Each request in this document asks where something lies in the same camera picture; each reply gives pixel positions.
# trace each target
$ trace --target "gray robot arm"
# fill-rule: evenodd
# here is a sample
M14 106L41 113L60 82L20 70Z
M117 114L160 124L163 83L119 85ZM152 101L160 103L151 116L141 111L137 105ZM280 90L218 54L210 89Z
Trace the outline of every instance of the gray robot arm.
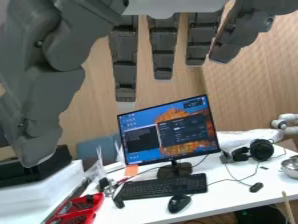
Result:
M226 2L11 0L7 21L0 26L0 82L6 88L0 97L0 123L26 167L41 163L55 152L63 133L59 116L81 87L81 64L96 39L109 35L116 100L132 103L137 80L136 15L152 16L155 76L171 79L178 29L175 13L190 12L186 62L200 66L217 34ZM274 16L297 8L297 0L237 0L216 37L210 59L229 62L240 49L253 43L258 33L270 29Z
M123 22L121 0L11 0L0 45L0 122L26 167L55 152L59 116L84 81L97 38Z

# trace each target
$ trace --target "monitor screen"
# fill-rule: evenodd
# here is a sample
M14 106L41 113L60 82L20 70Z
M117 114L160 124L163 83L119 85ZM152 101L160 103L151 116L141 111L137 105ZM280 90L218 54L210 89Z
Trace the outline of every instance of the monitor screen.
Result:
M220 152L206 95L119 115L128 165Z

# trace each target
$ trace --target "black keyboard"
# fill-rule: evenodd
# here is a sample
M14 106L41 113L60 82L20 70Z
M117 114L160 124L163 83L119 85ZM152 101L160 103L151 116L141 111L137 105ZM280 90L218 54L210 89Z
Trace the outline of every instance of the black keyboard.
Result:
M124 184L117 197L132 200L205 192L208 192L206 174L200 173L168 179L129 181Z

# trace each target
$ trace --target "wood panel wall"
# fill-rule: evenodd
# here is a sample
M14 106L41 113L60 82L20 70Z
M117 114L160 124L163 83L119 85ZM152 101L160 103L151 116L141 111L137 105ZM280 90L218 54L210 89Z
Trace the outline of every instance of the wood panel wall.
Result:
M204 65L218 130L268 128L281 113L298 113L297 40L298 12L278 16L272 31L229 64Z
M175 73L172 81L156 81L152 65L152 48L147 17L140 17L139 68L136 109L151 107L205 93L201 68L188 68L186 15L180 19L180 33L176 48ZM115 79L108 38L97 40L84 64L87 79L77 92L68 111L61 115L64 136L61 143L105 136L119 130L117 106L115 100Z

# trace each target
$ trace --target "computer mouse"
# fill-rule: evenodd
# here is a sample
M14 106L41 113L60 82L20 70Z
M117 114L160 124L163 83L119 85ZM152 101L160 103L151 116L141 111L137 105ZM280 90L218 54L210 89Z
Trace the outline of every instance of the computer mouse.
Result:
M188 195L176 195L171 198L168 209L172 214L180 212L190 203L192 198Z

